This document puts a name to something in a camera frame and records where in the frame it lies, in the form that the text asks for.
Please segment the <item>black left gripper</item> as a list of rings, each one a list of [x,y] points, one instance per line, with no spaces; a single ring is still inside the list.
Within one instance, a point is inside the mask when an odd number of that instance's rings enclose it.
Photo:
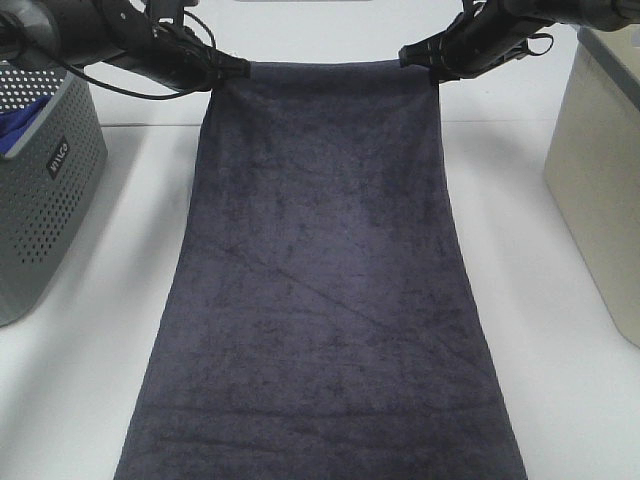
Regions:
[[[250,76],[250,62],[204,44],[191,30],[144,17],[117,30],[121,52],[107,63],[175,92],[209,91]]]

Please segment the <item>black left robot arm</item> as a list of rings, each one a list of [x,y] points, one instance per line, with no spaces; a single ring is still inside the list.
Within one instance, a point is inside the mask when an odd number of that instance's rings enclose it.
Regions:
[[[96,63],[143,76],[177,94],[207,92],[250,74],[247,60],[205,44],[185,25],[193,1],[4,1],[1,58],[26,71]]]

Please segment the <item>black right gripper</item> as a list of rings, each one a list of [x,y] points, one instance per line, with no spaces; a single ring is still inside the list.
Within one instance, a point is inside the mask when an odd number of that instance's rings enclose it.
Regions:
[[[537,32],[536,19],[510,12],[505,1],[465,1],[447,29],[403,46],[399,61],[427,68],[440,83],[473,79],[527,56],[528,39]]]

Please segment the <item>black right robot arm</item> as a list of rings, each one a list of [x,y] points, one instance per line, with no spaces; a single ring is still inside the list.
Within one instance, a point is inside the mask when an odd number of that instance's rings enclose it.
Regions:
[[[437,83],[473,79],[512,60],[541,56],[531,40],[553,37],[556,23],[617,31],[639,22],[637,1],[489,0],[465,1],[443,31],[399,50],[403,67],[419,65]]]

